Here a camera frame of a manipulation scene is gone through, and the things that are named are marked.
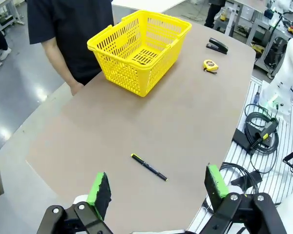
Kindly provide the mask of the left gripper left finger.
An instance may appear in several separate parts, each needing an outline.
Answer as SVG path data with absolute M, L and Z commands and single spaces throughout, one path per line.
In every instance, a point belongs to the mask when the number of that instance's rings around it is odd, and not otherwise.
M 104 219 L 111 201 L 111 189 L 105 172 L 99 172 L 85 201 L 64 209 L 49 206 L 42 218 L 39 234 L 111 234 Z

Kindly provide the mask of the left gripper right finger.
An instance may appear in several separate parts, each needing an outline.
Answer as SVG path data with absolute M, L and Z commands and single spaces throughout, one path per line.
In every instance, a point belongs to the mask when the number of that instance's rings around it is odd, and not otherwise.
M 233 223 L 242 223 L 251 234 L 287 232 L 269 194 L 230 193 L 216 165 L 206 167 L 204 184 L 213 215 L 202 234 L 225 234 Z

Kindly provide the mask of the person right hand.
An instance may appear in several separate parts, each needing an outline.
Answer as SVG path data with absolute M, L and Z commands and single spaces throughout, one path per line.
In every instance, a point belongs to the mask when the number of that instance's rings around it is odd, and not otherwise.
M 79 82 L 71 85 L 70 91 L 71 91 L 72 96 L 76 95 L 83 87 L 84 87 L 84 85 Z

